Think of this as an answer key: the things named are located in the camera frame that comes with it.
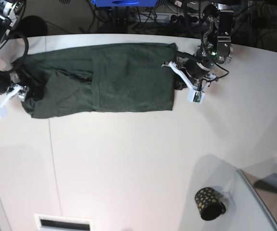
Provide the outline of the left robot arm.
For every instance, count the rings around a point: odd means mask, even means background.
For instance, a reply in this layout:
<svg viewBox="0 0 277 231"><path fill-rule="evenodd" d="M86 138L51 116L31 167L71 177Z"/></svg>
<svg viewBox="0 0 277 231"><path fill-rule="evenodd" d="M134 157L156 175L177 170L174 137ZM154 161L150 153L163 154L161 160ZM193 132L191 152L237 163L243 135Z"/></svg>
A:
<svg viewBox="0 0 277 231"><path fill-rule="evenodd" d="M178 85L196 95L229 75L223 66L231 60L235 24L233 1L209 0L206 6L202 3L198 1L198 49L194 54L177 51L174 60L163 63L175 70Z"/></svg>

